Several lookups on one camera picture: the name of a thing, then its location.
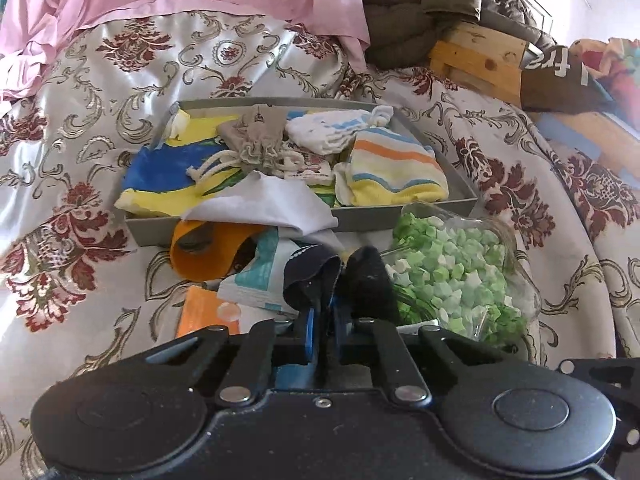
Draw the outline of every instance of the wooden crate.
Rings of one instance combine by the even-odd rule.
[[[527,42],[473,23],[459,23],[430,53],[440,77],[520,106],[520,65]]]

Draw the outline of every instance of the red floral pattern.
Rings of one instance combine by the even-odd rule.
[[[607,168],[581,152],[563,164],[552,158],[582,217],[589,238],[594,241],[608,222],[623,229],[640,219],[640,204],[631,188]]]
[[[527,249],[543,247],[556,222],[548,212],[548,204],[540,200],[536,180],[524,179],[520,163],[507,172],[501,160],[484,156],[473,139],[457,140],[456,152],[469,177],[485,193],[487,211],[497,215],[510,209],[511,221],[522,234]]]
[[[9,149],[21,140],[42,140],[48,123],[49,120],[37,106],[24,117],[14,119],[7,116],[0,119],[0,156],[7,155]]]
[[[231,75],[225,79],[220,74],[221,83],[218,90],[211,92],[211,97],[244,97],[251,90],[252,82],[241,75]]]
[[[16,314],[32,332],[62,323],[70,307],[95,290],[95,265],[123,257],[123,230],[104,232],[107,212],[93,186],[79,182],[67,191],[62,206],[21,238],[2,261],[6,284],[18,295]]]
[[[169,34],[162,36],[151,18],[130,20],[121,34],[102,40],[96,52],[106,52],[105,59],[113,61],[123,72],[138,72],[156,58],[156,50],[168,50]]]
[[[338,88],[338,94],[341,95],[344,99],[351,99],[353,93],[360,87],[364,87],[366,84],[369,84],[373,81],[373,76],[371,74],[367,74],[365,72],[355,73],[353,68],[350,66],[347,67],[346,72],[344,73],[344,77],[340,82],[340,86]]]
[[[226,46],[220,51],[220,57],[225,61],[231,61],[240,54],[240,49],[236,46]]]
[[[311,34],[302,23],[285,28],[296,33],[293,44],[304,50],[305,54],[310,54],[316,59],[324,59],[336,53],[337,47],[331,36]]]
[[[433,83],[435,81],[442,83],[444,88],[447,90],[458,90],[458,85],[456,85],[453,81],[446,78],[441,78],[431,70],[422,66],[414,66],[411,69],[402,71],[398,79],[414,86],[414,94],[428,94],[429,99],[433,97]]]

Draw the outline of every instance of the white rope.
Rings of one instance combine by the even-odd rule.
[[[275,165],[273,174],[284,178],[286,171],[297,171],[305,167],[305,157],[302,153],[295,152],[294,150],[283,150],[280,152],[282,162],[278,162]]]
[[[220,164],[211,168],[212,164],[217,161],[220,161]],[[196,184],[199,184],[202,181],[207,180],[211,175],[219,173],[222,170],[226,170],[226,168],[237,168],[239,164],[240,156],[238,155],[238,152],[233,150],[223,150],[222,152],[217,152],[211,155],[199,168],[196,169],[193,166],[187,168],[187,175],[189,175]]]

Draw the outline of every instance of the bed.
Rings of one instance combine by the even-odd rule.
[[[44,471],[29,416],[48,386],[173,336],[189,284],[166,250],[135,245],[113,202],[173,102],[245,95],[401,108],[476,187],[476,214],[518,234],[543,300],[513,351],[556,367],[614,357],[617,339],[640,356],[640,205],[588,156],[552,149],[519,109],[425,68],[356,74],[333,38],[267,16],[117,20],[83,31],[0,120],[0,478]]]

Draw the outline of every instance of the metal screw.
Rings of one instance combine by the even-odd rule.
[[[316,400],[314,400],[314,404],[316,405],[316,408],[330,408],[332,405],[332,402],[330,399],[325,399],[324,397],[318,397]]]
[[[575,365],[567,360],[567,361],[562,361],[560,363],[560,371],[565,374],[565,375],[571,375],[572,373],[574,373],[575,370]]]
[[[626,442],[630,446],[635,446],[638,442],[640,442],[640,431],[633,428],[629,433],[626,434]]]
[[[218,396],[225,402],[245,402],[251,398],[251,391],[244,386],[227,386]]]
[[[427,398],[425,392],[420,386],[400,386],[394,391],[396,399],[402,402],[420,402]]]

